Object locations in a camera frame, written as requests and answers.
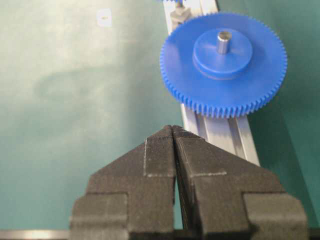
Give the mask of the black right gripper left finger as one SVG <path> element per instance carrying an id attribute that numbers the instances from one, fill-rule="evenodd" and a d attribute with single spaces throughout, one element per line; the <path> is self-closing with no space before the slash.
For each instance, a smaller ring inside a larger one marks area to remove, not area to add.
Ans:
<path id="1" fill-rule="evenodd" d="M 72 240 L 171 240 L 174 237 L 175 152 L 172 127 L 89 178 L 72 208 Z"/>

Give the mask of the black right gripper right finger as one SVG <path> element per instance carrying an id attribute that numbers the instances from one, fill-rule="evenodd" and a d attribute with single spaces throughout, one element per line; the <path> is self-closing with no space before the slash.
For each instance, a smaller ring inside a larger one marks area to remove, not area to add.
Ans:
<path id="1" fill-rule="evenodd" d="M 302 203 L 271 171 L 173 126 L 189 227 L 205 240 L 306 240 Z"/>

